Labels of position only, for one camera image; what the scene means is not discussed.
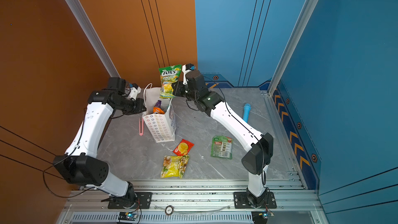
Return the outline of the yellow snack bag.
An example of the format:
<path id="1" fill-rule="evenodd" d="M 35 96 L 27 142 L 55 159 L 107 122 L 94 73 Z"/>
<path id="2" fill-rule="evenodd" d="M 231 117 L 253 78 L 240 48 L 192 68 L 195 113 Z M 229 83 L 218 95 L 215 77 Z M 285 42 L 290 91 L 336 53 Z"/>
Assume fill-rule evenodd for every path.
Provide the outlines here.
<path id="1" fill-rule="evenodd" d="M 183 178 L 190 156 L 165 156 L 160 174 L 161 178 Z"/>

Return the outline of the white paper bag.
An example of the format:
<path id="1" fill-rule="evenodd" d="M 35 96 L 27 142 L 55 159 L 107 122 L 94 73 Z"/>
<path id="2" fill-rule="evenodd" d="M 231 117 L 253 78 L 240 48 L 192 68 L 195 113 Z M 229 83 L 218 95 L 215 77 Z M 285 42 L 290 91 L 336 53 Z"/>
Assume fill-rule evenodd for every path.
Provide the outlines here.
<path id="1" fill-rule="evenodd" d="M 160 87 L 153 87 L 148 84 L 143 91 L 146 112 L 143 113 L 143 121 L 155 142 L 175 141 L 176 119 L 172 106 L 173 99 L 161 99 Z M 153 107 L 158 100 L 162 101 L 161 108 L 165 111 L 164 115 L 154 114 Z"/>

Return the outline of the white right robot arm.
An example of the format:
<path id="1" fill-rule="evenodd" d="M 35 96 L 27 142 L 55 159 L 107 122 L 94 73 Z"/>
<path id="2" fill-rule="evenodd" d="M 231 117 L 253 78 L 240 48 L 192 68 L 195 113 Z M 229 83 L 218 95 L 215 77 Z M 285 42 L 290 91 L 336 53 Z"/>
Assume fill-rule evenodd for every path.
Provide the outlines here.
<path id="1" fill-rule="evenodd" d="M 246 203 L 251 208 L 267 207 L 271 192 L 266 187 L 266 172 L 274 154 L 274 138 L 263 134 L 239 117 L 228 105 L 224 94 L 210 91 L 200 71 L 183 66 L 183 80 L 172 84 L 173 95 L 193 101 L 197 110 L 222 124 L 242 145 L 246 154 L 241 159 L 248 171 Z"/>

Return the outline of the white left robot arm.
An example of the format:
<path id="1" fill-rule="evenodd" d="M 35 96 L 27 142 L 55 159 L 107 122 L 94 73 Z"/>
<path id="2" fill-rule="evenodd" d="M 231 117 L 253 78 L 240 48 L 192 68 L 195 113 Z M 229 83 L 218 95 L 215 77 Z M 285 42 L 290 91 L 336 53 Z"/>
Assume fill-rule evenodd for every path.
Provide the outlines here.
<path id="1" fill-rule="evenodd" d="M 138 199 L 130 182 L 115 176 L 108 163 L 97 159 L 97 151 L 107 123 L 116 111 L 135 115 L 146 111 L 141 88 L 120 77 L 111 77 L 107 87 L 92 91 L 80 128 L 69 148 L 56 156 L 53 166 L 66 182 L 107 193 L 110 205 L 136 207 Z"/>

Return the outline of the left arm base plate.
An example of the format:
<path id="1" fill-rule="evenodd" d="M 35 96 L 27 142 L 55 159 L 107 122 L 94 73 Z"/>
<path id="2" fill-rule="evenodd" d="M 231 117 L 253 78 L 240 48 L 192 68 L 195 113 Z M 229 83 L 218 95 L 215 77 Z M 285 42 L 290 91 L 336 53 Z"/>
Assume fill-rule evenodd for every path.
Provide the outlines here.
<path id="1" fill-rule="evenodd" d="M 125 197 L 109 197 L 101 202 L 107 202 L 109 209 L 149 209 L 152 192 L 138 192 Z"/>

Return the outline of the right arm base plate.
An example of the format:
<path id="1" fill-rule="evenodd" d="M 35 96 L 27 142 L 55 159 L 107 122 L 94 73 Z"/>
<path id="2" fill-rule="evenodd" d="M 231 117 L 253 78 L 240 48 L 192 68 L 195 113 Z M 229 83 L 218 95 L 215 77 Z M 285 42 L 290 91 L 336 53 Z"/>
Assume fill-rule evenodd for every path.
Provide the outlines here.
<path id="1" fill-rule="evenodd" d="M 256 197 L 249 192 L 235 192 L 234 207 L 237 209 L 244 208 L 268 208 L 276 209 L 277 203 L 274 193 L 265 191 L 260 197 Z"/>

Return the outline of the orange Fox's candy bag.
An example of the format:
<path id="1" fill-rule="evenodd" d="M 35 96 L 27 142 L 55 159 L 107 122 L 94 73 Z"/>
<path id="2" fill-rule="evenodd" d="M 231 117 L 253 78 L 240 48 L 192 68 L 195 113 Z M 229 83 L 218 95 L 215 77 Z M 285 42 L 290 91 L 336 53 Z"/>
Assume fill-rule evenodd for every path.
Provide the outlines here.
<path id="1" fill-rule="evenodd" d="M 164 114 L 165 114 L 165 111 L 164 111 L 161 107 L 159 107 L 159 106 L 154 106 L 154 107 L 153 107 L 153 113 L 154 113 L 154 114 L 164 115 Z"/>

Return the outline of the purple Fox's bag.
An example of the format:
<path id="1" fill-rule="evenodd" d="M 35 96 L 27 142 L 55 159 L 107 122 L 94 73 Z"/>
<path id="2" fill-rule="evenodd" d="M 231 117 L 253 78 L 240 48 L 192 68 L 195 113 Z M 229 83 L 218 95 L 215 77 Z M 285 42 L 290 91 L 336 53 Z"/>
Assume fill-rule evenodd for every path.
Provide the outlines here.
<path id="1" fill-rule="evenodd" d="M 156 104 L 155 104 L 155 107 L 161 108 L 161 104 L 162 104 L 162 101 L 161 101 L 161 100 L 158 100 L 158 101 L 156 102 Z"/>

